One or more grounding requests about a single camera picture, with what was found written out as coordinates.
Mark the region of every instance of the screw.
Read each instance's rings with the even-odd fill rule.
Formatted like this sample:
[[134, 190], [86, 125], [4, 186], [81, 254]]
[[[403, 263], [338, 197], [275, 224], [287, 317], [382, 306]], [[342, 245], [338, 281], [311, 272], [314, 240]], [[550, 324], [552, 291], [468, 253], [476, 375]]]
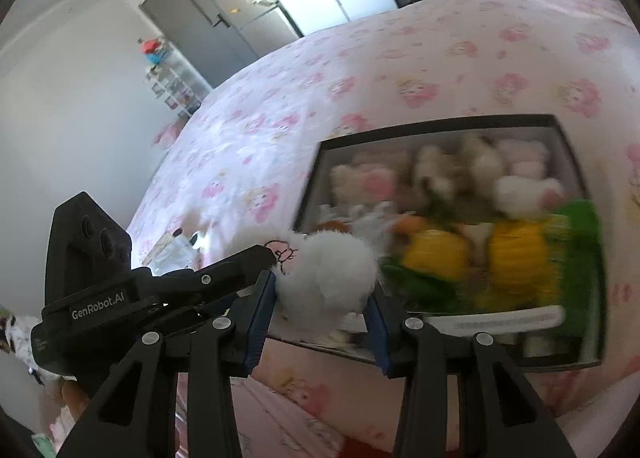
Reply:
[[231, 320], [228, 317], [216, 317], [212, 325], [216, 330], [224, 330], [231, 326]]
[[494, 338], [488, 333], [480, 332], [479, 334], [476, 334], [476, 341], [478, 341], [478, 344], [481, 344], [482, 346], [491, 346], [494, 343]]
[[147, 332], [142, 336], [142, 342], [145, 344], [156, 344], [160, 340], [158, 332]]
[[404, 320], [404, 325], [409, 330], [419, 330], [424, 326], [424, 322], [422, 319], [418, 319], [417, 317], [409, 317]]

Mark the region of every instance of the white wall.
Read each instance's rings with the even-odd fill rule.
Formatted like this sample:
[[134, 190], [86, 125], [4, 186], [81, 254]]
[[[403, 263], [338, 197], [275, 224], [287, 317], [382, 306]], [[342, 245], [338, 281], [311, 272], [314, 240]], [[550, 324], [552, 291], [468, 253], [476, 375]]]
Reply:
[[[0, 303], [39, 315], [52, 214], [87, 191], [126, 227], [174, 118], [144, 83], [139, 37], [149, 29], [123, 0], [100, 0], [42, 38], [17, 64], [0, 57]], [[38, 428], [40, 391], [0, 354], [0, 404]]]

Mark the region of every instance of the bed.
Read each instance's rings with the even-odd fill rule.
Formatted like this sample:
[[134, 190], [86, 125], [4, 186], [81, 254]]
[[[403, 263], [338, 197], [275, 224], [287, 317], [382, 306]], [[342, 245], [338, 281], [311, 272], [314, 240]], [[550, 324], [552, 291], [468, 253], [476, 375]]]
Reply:
[[[604, 225], [608, 351], [602, 366], [530, 379], [564, 415], [580, 458], [597, 456], [640, 391], [640, 262], [631, 257], [640, 242], [639, 100], [640, 36], [612, 0], [424, 0], [319, 31], [207, 97], [129, 226], [132, 264], [179, 226], [206, 232], [199, 264], [208, 265], [241, 226], [291, 225], [316, 145], [330, 136], [553, 113]], [[372, 366], [268, 341], [254, 377], [344, 435], [391, 449], [402, 383]], [[598, 423], [598, 411], [610, 422]]]

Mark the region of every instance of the door handle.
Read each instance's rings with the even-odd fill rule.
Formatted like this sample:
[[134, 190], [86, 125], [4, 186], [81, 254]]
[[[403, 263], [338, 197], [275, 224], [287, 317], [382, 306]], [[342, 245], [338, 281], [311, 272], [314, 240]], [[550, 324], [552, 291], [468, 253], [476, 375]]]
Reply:
[[225, 26], [227, 29], [231, 27], [231, 25], [229, 25], [229, 24], [228, 24], [228, 22], [227, 22], [227, 21], [222, 17], [222, 15], [221, 15], [221, 14], [219, 14], [219, 15], [218, 15], [218, 21], [217, 21], [217, 22], [215, 22], [215, 23], [211, 23], [211, 26], [212, 26], [212, 27], [215, 27], [215, 26], [216, 26], [216, 25], [218, 25], [219, 23], [224, 24], [224, 26]]

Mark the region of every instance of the black box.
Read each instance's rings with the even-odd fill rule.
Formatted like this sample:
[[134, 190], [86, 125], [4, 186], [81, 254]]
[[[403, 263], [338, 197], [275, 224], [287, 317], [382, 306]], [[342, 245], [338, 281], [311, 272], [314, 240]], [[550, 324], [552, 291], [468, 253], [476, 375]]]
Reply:
[[[348, 164], [357, 151], [373, 149], [375, 151], [397, 151], [407, 149], [417, 151], [424, 145], [440, 145], [447, 153], [459, 148], [460, 137], [467, 131], [474, 131], [490, 141], [500, 139], [539, 140], [549, 149], [549, 176], [555, 177], [564, 185], [569, 199], [588, 199], [589, 193], [584, 183], [573, 150], [554, 115], [481, 115], [440, 119], [422, 123], [399, 125], [378, 130], [364, 131], [328, 139], [320, 143], [318, 153], [311, 170], [305, 193], [303, 194], [294, 229], [308, 232], [317, 223], [318, 206], [332, 202], [330, 170], [337, 164]], [[496, 339], [505, 345], [514, 360], [528, 371], [549, 372], [595, 366], [600, 363], [604, 351], [606, 330], [606, 283], [602, 253], [598, 252], [597, 272], [591, 283], [590, 305], [588, 308], [588, 328], [579, 340], [562, 340], [566, 351], [552, 355], [527, 354], [527, 345], [532, 338], [543, 332], [516, 333], [515, 335], [496, 335]], [[471, 331], [489, 331], [487, 316], [496, 314], [472, 314], [465, 317], [466, 326]], [[331, 344], [299, 343], [296, 345], [344, 356], [358, 361], [373, 362], [366, 347], [366, 329], [362, 316], [353, 317], [346, 330], [352, 333], [348, 349], [336, 349]]]

